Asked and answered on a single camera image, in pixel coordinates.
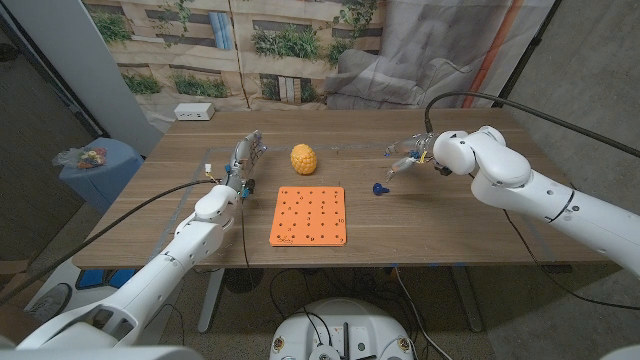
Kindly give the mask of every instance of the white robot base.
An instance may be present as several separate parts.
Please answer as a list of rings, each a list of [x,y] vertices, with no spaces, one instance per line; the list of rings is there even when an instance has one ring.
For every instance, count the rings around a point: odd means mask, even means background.
[[[380,308],[356,299],[330,298],[303,307],[280,324],[269,358],[410,360],[412,351],[402,325]]]

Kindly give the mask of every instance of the concrete wall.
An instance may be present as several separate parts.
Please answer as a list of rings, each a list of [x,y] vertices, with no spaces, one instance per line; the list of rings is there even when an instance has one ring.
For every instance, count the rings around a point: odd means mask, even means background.
[[[564,0],[509,99],[639,149],[639,60],[638,1]],[[578,189],[640,214],[640,159],[509,111]]]
[[[4,3],[111,136],[148,155],[162,133],[145,118],[82,3]]]

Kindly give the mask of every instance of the yellow corn toy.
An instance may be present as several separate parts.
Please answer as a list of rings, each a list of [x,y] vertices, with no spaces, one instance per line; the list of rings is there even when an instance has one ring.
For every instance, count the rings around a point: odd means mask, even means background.
[[[311,174],[316,169],[317,163],[316,153],[309,145],[299,144],[291,151],[291,165],[298,174]]]

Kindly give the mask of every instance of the mural backdrop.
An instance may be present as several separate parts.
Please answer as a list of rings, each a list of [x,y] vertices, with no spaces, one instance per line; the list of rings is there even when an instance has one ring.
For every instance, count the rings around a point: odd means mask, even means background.
[[[379,109],[424,108],[453,90],[497,95],[553,0],[84,3],[147,119],[166,131],[181,102]]]

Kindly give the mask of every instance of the orange pipe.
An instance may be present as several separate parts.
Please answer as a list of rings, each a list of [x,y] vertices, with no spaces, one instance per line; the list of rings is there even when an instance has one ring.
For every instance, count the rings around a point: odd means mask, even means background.
[[[507,38],[507,35],[511,30],[511,26],[518,16],[518,12],[520,11],[520,8],[522,8],[523,2],[524,0],[513,0],[513,3],[511,3],[511,7],[504,15],[504,19],[502,20],[502,24],[498,29],[498,33],[493,39],[493,43],[491,44],[491,47],[489,47],[489,51],[487,51],[487,55],[485,55],[484,60],[482,61],[482,65],[480,65],[480,70],[478,70],[475,79],[473,79],[473,83],[471,83],[469,91],[478,91],[478,89],[480,89],[480,85],[482,85],[484,78],[487,77],[489,68],[491,68],[491,64],[493,64],[493,61],[496,59],[498,51],[500,51],[500,47],[504,43],[504,40]],[[467,96],[462,103],[462,107],[470,108],[473,100],[473,97]]]

